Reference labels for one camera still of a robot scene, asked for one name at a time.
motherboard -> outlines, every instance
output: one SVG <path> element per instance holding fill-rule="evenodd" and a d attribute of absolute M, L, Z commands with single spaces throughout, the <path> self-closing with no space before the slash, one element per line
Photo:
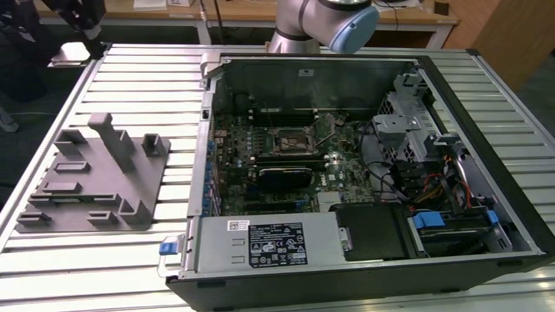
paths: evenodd
<path fill-rule="evenodd" d="M 222 215 L 328 211 L 374 200 L 347 112 L 250 111 L 215 117 Z"/>

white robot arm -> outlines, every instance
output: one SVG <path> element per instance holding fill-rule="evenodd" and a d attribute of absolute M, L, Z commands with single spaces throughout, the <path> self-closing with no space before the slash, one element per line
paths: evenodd
<path fill-rule="evenodd" d="M 270 53 L 355 53 L 371 38 L 379 13 L 368 0 L 279 0 Z"/>

power supply label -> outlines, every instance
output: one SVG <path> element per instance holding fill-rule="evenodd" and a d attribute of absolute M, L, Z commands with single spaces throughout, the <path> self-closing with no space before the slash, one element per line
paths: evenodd
<path fill-rule="evenodd" d="M 307 265 L 303 224 L 250 226 L 250 265 L 254 268 Z"/>

green circuit board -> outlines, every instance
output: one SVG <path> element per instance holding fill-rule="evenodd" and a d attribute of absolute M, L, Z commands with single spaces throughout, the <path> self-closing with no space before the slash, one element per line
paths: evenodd
<path fill-rule="evenodd" d="M 319 212 L 318 193 L 338 192 L 344 203 L 371 202 L 374 193 L 356 151 L 360 121 L 339 112 L 318 114 L 304 127 L 255 127 L 246 116 L 215 119 L 216 162 L 223 215 L 246 215 L 250 203 L 296 203 L 296 212 Z M 326 155 L 326 168 L 314 171 L 311 184 L 292 192 L 252 194 L 260 155 Z"/>

aluminum extrusion table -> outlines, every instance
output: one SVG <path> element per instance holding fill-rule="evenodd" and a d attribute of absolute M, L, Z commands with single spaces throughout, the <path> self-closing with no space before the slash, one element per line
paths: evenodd
<path fill-rule="evenodd" d="M 59 117 L 0 214 L 0 312 L 189 311 L 159 277 L 160 241 L 185 229 L 187 199 L 200 119 L 203 53 L 263 52 L 258 46 L 115 44 L 84 69 Z M 364 49 L 360 53 L 430 55 L 516 182 L 555 230 L 555 141 L 480 57 L 466 51 Z M 53 159 L 60 129 L 87 137 L 92 112 L 111 112 L 132 137 L 159 133 L 172 150 L 155 224 L 144 232 L 20 234 L 17 214 Z M 177 265 L 179 258 L 168 258 Z M 264 311 L 410 311 L 555 309 L 555 266 L 496 278 L 468 291 L 275 307 Z"/>

